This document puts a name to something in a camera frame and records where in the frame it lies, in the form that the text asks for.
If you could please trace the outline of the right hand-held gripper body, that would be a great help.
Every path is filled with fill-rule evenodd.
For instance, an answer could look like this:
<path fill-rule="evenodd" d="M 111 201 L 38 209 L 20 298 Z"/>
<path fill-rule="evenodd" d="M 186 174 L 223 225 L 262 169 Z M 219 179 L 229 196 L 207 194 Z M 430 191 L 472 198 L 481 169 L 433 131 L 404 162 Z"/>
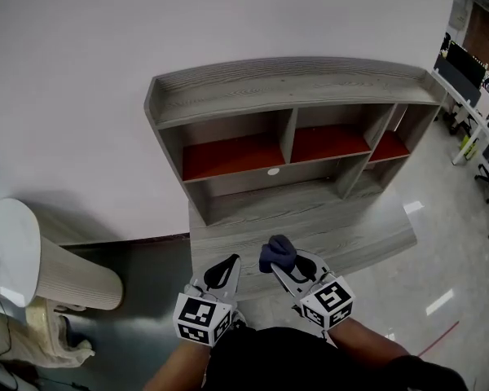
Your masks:
<path fill-rule="evenodd" d="M 340 276 L 303 297 L 298 307 L 302 317 L 329 330 L 352 314 L 355 295 Z"/>

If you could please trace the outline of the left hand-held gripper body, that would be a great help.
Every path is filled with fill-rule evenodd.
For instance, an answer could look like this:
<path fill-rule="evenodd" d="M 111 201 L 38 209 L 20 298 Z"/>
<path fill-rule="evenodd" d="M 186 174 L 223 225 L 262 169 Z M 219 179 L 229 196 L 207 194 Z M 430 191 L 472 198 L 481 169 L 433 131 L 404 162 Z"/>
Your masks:
<path fill-rule="evenodd" d="M 214 347 L 228 330 L 236 310 L 234 300 L 210 300 L 208 291 L 187 284 L 179 293 L 173 314 L 178 338 Z"/>

